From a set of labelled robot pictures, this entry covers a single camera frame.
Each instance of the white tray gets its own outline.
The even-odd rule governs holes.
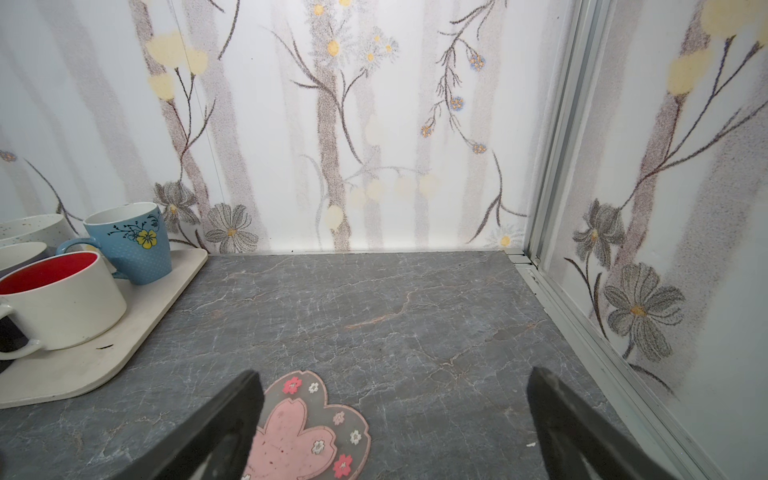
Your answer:
[[[112,328],[68,349],[39,350],[0,373],[0,409],[82,395],[117,375],[200,271],[208,254],[199,248],[173,250],[170,259],[173,270],[149,285],[117,280],[128,309]]]

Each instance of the mug handle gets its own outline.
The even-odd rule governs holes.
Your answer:
[[[9,305],[0,305],[0,318],[13,313],[13,307]],[[0,360],[16,360],[23,356],[27,356],[30,353],[37,352],[43,348],[43,344],[40,340],[29,339],[26,345],[13,352],[0,352]]]
[[[90,238],[75,238],[74,240],[67,240],[66,242],[62,243],[58,246],[56,249],[56,254],[61,255],[62,253],[67,253],[67,250],[69,247],[72,247],[73,245],[77,245],[78,243],[86,243],[88,245],[91,245],[92,247],[96,247],[99,250],[101,250],[101,243],[98,242],[93,237]],[[117,278],[120,280],[129,280],[128,275],[122,272],[114,272],[112,273],[112,278]]]

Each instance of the black object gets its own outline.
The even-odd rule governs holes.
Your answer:
[[[246,370],[113,480],[188,480],[206,459],[203,480],[240,480],[263,407],[259,374]]]
[[[552,372],[534,367],[528,404],[551,480],[590,480],[582,456],[611,480],[675,480]]]

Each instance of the gray flower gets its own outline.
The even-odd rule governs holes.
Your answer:
[[[585,261],[590,252],[605,268],[611,268],[611,244],[619,245],[624,241],[624,224],[621,211],[608,204],[600,205],[597,198],[584,215],[587,229],[575,231],[573,239],[578,242],[576,254]]]
[[[179,233],[179,222],[197,225],[200,219],[191,207],[197,201],[190,189],[181,182],[166,182],[154,185],[154,201],[163,207],[163,220],[169,232]]]
[[[227,204],[217,204],[208,212],[208,220],[216,229],[208,230],[205,238],[220,244],[219,253],[253,252],[256,249],[259,237],[244,230],[250,225],[250,215],[243,205],[232,211]]]
[[[621,269],[621,288],[605,287],[605,298],[616,310],[608,316],[608,326],[619,336],[630,335],[652,362],[672,355],[672,347],[656,323],[677,325],[683,319],[676,303],[684,302],[682,292],[673,286],[658,286],[659,276],[645,263]]]
[[[12,152],[0,150],[0,158],[7,161],[8,163],[11,163],[11,162],[15,162],[17,157]]]

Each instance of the speckled white mug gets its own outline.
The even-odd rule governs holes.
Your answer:
[[[73,238],[74,231],[61,214],[35,215],[0,223],[0,247],[43,242],[48,245],[48,255],[55,255],[56,247]]]

